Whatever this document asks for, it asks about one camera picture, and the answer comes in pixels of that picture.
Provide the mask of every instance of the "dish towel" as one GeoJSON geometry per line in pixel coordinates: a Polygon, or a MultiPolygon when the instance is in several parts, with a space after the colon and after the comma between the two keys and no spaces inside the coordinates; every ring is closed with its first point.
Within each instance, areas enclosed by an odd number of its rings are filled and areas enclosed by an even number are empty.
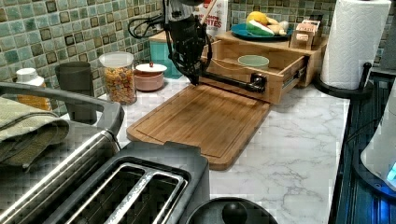
{"type": "Polygon", "coordinates": [[[0,97],[0,166],[28,168],[68,132],[68,122],[56,114],[0,97]]]}

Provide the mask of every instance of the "black cup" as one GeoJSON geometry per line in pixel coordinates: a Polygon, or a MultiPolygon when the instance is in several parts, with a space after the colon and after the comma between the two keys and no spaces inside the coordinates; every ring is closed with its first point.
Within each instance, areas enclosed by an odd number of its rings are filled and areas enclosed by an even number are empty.
{"type": "MultiPolygon", "coordinates": [[[[89,63],[61,63],[55,67],[55,73],[61,90],[94,97],[91,65],[89,63]]],[[[70,119],[73,121],[87,124],[94,124],[97,121],[95,110],[68,103],[66,103],[66,108],[70,119]]]]}

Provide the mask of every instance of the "cereal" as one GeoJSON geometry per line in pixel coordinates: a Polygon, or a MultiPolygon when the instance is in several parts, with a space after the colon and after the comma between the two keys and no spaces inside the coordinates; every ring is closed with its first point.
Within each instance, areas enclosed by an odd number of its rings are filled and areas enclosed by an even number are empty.
{"type": "Polygon", "coordinates": [[[134,73],[129,67],[105,67],[105,83],[111,101],[131,105],[136,100],[134,73]]]}

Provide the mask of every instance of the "toaster slot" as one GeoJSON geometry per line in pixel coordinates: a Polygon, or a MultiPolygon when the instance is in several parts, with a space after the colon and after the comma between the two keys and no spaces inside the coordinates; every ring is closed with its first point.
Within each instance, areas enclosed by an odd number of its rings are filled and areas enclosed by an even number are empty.
{"type": "Polygon", "coordinates": [[[90,197],[77,205],[67,223],[105,223],[117,206],[144,175],[143,169],[122,166],[100,186],[92,188],[90,197]]]}
{"type": "Polygon", "coordinates": [[[92,186],[65,223],[164,223],[186,186],[179,175],[127,162],[92,186]]]}

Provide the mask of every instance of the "small bowl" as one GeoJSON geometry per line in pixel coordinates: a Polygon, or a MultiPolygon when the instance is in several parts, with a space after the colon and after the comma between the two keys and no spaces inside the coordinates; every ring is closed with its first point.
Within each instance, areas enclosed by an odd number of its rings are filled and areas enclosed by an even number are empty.
{"type": "Polygon", "coordinates": [[[163,72],[134,72],[134,86],[140,91],[156,91],[163,86],[163,72]]]}
{"type": "Polygon", "coordinates": [[[244,55],[238,58],[238,62],[244,66],[254,67],[261,70],[268,69],[270,61],[259,55],[244,55]]]}

